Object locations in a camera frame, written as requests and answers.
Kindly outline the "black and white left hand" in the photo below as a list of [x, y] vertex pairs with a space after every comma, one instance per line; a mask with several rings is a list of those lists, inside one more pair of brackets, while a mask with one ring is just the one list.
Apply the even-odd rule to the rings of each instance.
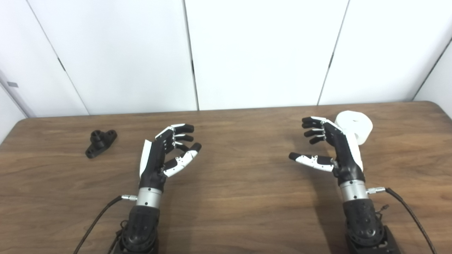
[[163, 191], [166, 179], [183, 170], [198, 155], [200, 143], [187, 147], [182, 142], [194, 140], [189, 133], [194, 126], [189, 124], [170, 125], [155, 136], [153, 141], [145, 140], [144, 165], [140, 165], [139, 188]]

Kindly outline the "black and white right hand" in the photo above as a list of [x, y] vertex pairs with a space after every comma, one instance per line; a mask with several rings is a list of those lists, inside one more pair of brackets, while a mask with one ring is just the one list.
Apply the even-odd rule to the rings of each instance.
[[332, 172], [338, 185], [351, 181], [365, 182], [363, 162], [355, 135], [324, 117], [304, 117], [302, 127], [310, 144], [325, 141], [335, 149], [336, 158], [291, 152], [289, 159], [321, 171]]

